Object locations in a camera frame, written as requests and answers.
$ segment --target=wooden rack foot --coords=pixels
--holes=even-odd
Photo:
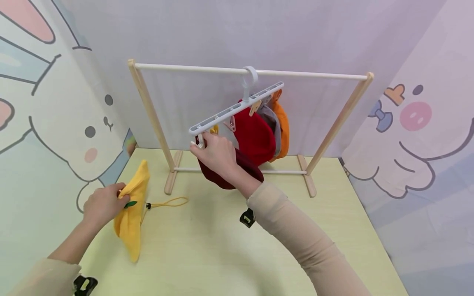
[[[176,151],[174,154],[174,167],[177,168],[179,167],[181,163],[181,157],[182,157],[182,151]],[[176,175],[178,174],[178,171],[175,170],[174,172],[170,172],[168,174],[168,179],[166,179],[166,184],[164,185],[164,192],[167,195],[171,195],[171,192],[173,191],[174,187],[174,181],[176,180]]]
[[[304,156],[301,154],[298,154],[296,156],[298,158],[298,163],[300,164],[301,170],[306,170],[307,168],[307,163],[306,159],[304,159]],[[316,187],[314,186],[313,178],[311,176],[307,176],[303,174],[304,182],[306,183],[306,188],[308,188],[308,193],[310,197],[315,197],[316,196]]]

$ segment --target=table surface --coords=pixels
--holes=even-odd
[[[220,189],[200,172],[179,172],[172,195],[165,195],[168,168],[158,149],[136,149],[118,181],[130,181],[142,160],[151,175],[148,202],[180,196],[190,201],[146,214],[136,264],[109,223],[81,262],[82,273],[99,281],[93,295],[315,295],[275,238],[257,223],[248,229],[238,221],[247,207],[236,190]],[[185,151],[181,166],[198,164]],[[295,156],[262,167],[272,168],[300,170]],[[321,159],[312,178],[315,198],[309,198],[301,176],[265,175],[336,242],[373,295],[408,295],[338,159]]]

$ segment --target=cartoon wall backdrop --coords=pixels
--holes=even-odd
[[[119,98],[95,65],[60,1],[0,1],[2,295],[64,239],[96,188],[116,182],[133,151]]]
[[[473,9],[446,3],[342,155],[414,296],[474,291]]]

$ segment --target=red hat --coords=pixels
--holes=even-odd
[[[252,161],[248,157],[245,156],[239,149],[235,148],[236,150],[236,159],[237,159],[237,164],[244,169],[247,173],[249,173],[252,177],[255,179],[259,180],[260,182],[264,181],[264,175],[262,172],[259,170],[258,167],[256,167]],[[219,187],[222,189],[235,189],[234,186],[232,186],[230,183],[225,181],[221,176],[219,176],[216,172],[205,166],[201,161],[199,161],[199,166],[201,167],[202,174],[206,179],[208,179],[211,182],[216,183]]]
[[[250,108],[246,108],[234,115],[234,135],[239,149],[255,166],[259,166],[273,158],[276,149],[275,136],[259,114],[250,116],[249,112]]]

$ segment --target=blue bow tie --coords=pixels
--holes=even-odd
[[[379,133],[387,131],[393,122],[392,113],[382,111],[382,102],[380,100],[378,100],[375,106],[372,108],[372,111],[370,111],[368,117],[377,117],[379,119],[379,123],[376,127],[376,130]]]

